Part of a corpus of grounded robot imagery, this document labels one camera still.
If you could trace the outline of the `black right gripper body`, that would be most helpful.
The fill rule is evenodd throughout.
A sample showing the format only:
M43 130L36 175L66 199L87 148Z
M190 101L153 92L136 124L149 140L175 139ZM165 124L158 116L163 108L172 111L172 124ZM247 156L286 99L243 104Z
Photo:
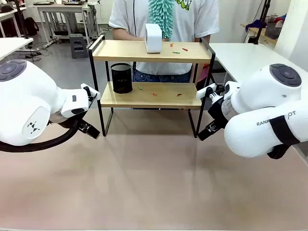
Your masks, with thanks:
M228 120L222 112L223 97L217 95L210 95L212 105L208 110L208 113L214 119L210 124L207 125L208 131L218 131L224 129L228 123Z

